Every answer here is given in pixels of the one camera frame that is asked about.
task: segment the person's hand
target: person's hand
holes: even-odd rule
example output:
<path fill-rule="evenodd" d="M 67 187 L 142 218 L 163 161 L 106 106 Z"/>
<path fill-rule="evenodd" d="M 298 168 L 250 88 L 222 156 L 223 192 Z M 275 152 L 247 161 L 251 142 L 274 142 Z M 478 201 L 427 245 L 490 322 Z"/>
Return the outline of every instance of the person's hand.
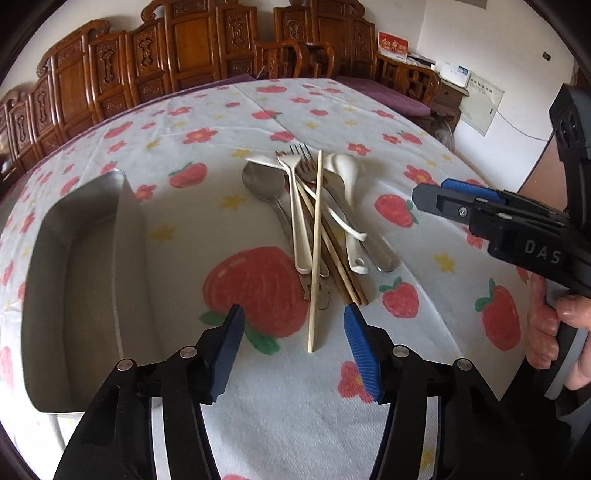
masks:
<path fill-rule="evenodd" d="M 538 369 L 550 368 L 551 362 L 558 358 L 556 333 L 560 322 L 575 328 L 591 329 L 591 300 L 577 295 L 562 297 L 556 303 L 555 311 L 546 305 L 545 298 L 545 279 L 532 274 L 525 356 L 530 365 Z M 591 338 L 588 338 L 564 386 L 569 390 L 578 390 L 590 382 Z"/>

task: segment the purple cushion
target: purple cushion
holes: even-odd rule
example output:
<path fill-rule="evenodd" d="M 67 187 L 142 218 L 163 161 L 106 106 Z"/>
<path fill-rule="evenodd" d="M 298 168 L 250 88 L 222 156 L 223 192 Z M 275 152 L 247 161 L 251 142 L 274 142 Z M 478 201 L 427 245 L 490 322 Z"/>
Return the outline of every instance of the purple cushion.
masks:
<path fill-rule="evenodd" d="M 375 101 L 385 105 L 404 116 L 430 115 L 431 109 L 402 93 L 392 90 L 381 83 L 368 79 L 356 79 L 353 77 L 337 77 L 337 82 L 346 85 L 359 93 L 363 93 Z"/>

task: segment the table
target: table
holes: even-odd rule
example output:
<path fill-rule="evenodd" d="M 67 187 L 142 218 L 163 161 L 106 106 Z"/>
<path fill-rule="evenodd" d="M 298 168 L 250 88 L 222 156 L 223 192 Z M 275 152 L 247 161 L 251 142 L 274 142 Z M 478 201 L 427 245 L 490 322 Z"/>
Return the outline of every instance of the table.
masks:
<path fill-rule="evenodd" d="M 245 306 L 251 334 L 226 393 L 203 408 L 221 476 L 369 477 L 388 407 L 363 389 L 334 287 L 319 319 L 319 349 L 305 353 L 306 305 L 294 294 L 286 241 L 271 208 L 241 181 L 246 156 L 285 150 L 290 141 L 352 153 L 362 164 L 356 208 L 400 260 L 392 273 L 373 269 L 360 278 L 370 299 L 366 320 L 425 359 L 470 358 L 495 394 L 504 393 L 523 358 L 528 274 L 410 201 L 419 182 L 482 182 L 467 165 L 410 121 L 331 80 L 185 91 L 65 145 L 31 176 L 0 236 L 0 421 L 41 479 L 53 476 L 60 435 L 67 441 L 77 419 L 36 412 L 25 392 L 20 325 L 31 251 L 51 205 L 115 167 L 126 172 L 147 220 L 164 353 L 195 343 L 233 301 Z M 256 296 L 246 295 L 244 278 Z M 433 466 L 436 418 L 430 401 L 422 478 Z M 162 440 L 155 444 L 162 473 Z"/>

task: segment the floral tablecloth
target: floral tablecloth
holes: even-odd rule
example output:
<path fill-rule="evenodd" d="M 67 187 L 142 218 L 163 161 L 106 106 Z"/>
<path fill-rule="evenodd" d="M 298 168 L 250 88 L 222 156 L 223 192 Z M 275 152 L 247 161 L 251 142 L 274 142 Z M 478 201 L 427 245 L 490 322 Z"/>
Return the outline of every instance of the floral tablecloth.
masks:
<path fill-rule="evenodd" d="M 245 157 L 285 150 L 291 141 L 352 153 L 362 164 L 356 208 L 400 260 L 392 273 L 360 277 L 370 299 L 366 320 L 425 359 L 472 359 L 494 392 L 504 393 L 523 357 L 527 273 L 489 257 L 482 239 L 418 212 L 410 200 L 420 182 L 481 182 L 468 166 L 407 119 L 331 80 L 188 91 L 68 143 L 31 176 L 0 237 L 0 420 L 41 479 L 53 476 L 61 447 L 56 422 L 34 410 L 22 378 L 31 251 L 51 205 L 115 167 L 126 172 L 147 220 L 165 356 L 195 343 L 233 302 L 245 308 L 248 334 L 226 393 L 203 409 L 221 476 L 369 477 L 388 407 L 371 403 L 363 389 L 335 288 L 320 315 L 319 349 L 305 353 L 307 303 L 287 243 L 274 212 L 241 181 Z M 76 422 L 58 418 L 66 441 Z M 433 467 L 436 424 L 430 402 L 422 478 Z M 166 478 L 162 440 L 155 444 Z"/>

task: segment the stainless steel spoon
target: stainless steel spoon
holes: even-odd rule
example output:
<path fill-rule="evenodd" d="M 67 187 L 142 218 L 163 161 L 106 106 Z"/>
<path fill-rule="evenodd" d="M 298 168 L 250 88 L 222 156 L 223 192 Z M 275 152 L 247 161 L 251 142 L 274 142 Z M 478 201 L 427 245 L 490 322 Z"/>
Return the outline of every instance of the stainless steel spoon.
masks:
<path fill-rule="evenodd" d="M 287 239 L 291 251 L 293 252 L 293 233 L 291 230 L 291 222 L 285 214 L 283 207 L 279 201 L 279 197 L 283 192 L 285 176 L 281 170 L 277 170 L 271 167 L 265 167 L 255 163 L 248 162 L 242 170 L 242 182 L 244 186 L 251 192 L 255 197 L 264 200 L 273 207 L 273 211 L 277 215 L 281 230 Z M 329 273 L 328 267 L 322 261 L 320 275 L 327 277 Z M 304 298 L 310 299 L 310 292 L 312 289 L 311 275 L 300 276 L 301 286 L 304 289 Z M 320 295 L 319 295 L 319 309 L 324 310 L 328 307 L 330 301 L 330 289 L 329 286 L 320 279 Z"/>

